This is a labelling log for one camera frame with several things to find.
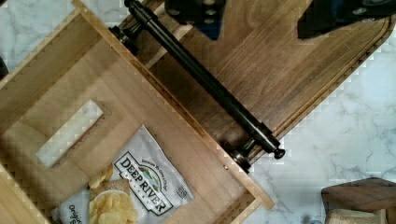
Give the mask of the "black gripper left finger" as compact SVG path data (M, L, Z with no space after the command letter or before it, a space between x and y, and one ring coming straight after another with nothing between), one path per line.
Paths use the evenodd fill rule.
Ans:
M183 25L193 25L211 40L219 38L226 0L164 0L169 16Z

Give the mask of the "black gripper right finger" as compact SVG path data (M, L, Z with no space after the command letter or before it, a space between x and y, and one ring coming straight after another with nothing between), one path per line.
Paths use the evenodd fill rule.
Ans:
M297 22L297 36L314 38L358 21L377 21L395 12L396 0L313 0Z

